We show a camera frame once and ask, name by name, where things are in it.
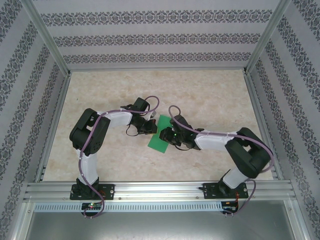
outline marble floor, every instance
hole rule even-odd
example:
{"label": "marble floor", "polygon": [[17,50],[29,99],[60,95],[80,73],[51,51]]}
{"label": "marble floor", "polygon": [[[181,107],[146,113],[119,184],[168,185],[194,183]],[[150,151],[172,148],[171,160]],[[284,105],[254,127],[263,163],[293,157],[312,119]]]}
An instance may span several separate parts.
{"label": "marble floor", "polygon": [[[109,111],[149,95],[160,98],[157,120],[160,114],[168,116],[168,107],[174,104],[193,128],[232,132],[248,127],[260,136],[241,70],[74,72],[43,180],[76,180],[78,159],[69,134],[86,108]],[[149,102],[151,107],[156,104],[154,99]],[[226,152],[179,151],[169,145],[161,153],[147,147],[151,135],[131,137],[126,129],[119,126],[107,132],[98,152],[101,181],[219,180],[235,167]],[[273,178],[269,171],[257,179]]]}

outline patterned wallpaper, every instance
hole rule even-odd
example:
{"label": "patterned wallpaper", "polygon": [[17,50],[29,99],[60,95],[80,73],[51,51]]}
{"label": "patterned wallpaper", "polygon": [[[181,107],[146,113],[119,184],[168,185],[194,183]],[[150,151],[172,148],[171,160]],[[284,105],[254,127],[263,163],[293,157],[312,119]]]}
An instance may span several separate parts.
{"label": "patterned wallpaper", "polygon": [[33,182],[64,76],[17,0],[0,3],[0,240]]}
{"label": "patterned wallpaper", "polygon": [[320,8],[294,0],[251,72],[273,147],[320,239]]}
{"label": "patterned wallpaper", "polygon": [[35,0],[71,70],[244,67],[279,0]]}

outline enclosure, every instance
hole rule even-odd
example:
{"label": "enclosure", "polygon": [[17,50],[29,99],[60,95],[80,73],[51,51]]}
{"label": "enclosure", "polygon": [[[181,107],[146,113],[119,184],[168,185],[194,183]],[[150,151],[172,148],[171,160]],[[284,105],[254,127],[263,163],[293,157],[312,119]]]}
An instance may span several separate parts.
{"label": "enclosure", "polygon": [[[0,239],[320,239],[318,4],[2,0]],[[163,154],[127,126],[98,153],[106,213],[79,213],[70,131],[87,108],[150,95],[157,122],[174,104],[195,129],[248,127],[272,150],[239,215],[199,189],[235,166],[227,153]]]}

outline robotic arm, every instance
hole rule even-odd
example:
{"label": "robotic arm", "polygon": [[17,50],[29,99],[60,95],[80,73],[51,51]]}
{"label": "robotic arm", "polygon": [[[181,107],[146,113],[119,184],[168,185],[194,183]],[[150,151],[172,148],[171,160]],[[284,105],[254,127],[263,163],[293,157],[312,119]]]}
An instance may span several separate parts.
{"label": "robotic arm", "polygon": [[[180,114],[174,117],[180,124],[192,129],[184,117]],[[233,198],[236,189],[247,179],[255,179],[263,168],[270,161],[269,154],[258,144],[233,136],[216,136],[210,134],[199,134],[190,131],[177,124],[173,119],[170,121],[172,127],[163,129],[160,139],[175,146],[186,145],[188,149],[203,150],[214,149],[228,152],[233,159],[236,168],[229,170],[210,189],[211,194],[217,198]],[[209,131],[198,128],[198,132],[209,133]],[[261,144],[263,142],[248,128],[243,127],[237,132],[230,132],[230,135],[239,135],[254,139]]]}
{"label": "robotic arm", "polygon": [[[134,104],[122,106],[121,109],[143,112],[147,108],[150,109],[150,104],[142,98],[138,98]],[[83,151],[81,160],[81,169],[83,176],[88,183],[96,190],[99,189],[99,177],[97,173],[97,152],[101,148],[105,139],[107,130],[109,128],[117,126],[133,125],[136,127],[138,135],[140,134],[155,134],[158,127],[156,126],[155,119],[153,118],[155,112],[150,112],[145,116],[141,116],[139,113],[131,113],[127,111],[117,111],[105,114],[98,122],[91,140],[85,150]],[[72,146],[76,149],[78,158],[85,142],[88,139],[92,127],[97,121],[99,115],[102,112],[96,112],[91,108],[86,109],[73,130],[70,133],[69,139],[72,141]],[[95,197],[95,193],[88,187],[83,179],[83,176],[79,174],[76,179],[76,187],[72,189],[78,196],[82,196],[87,199]]]}

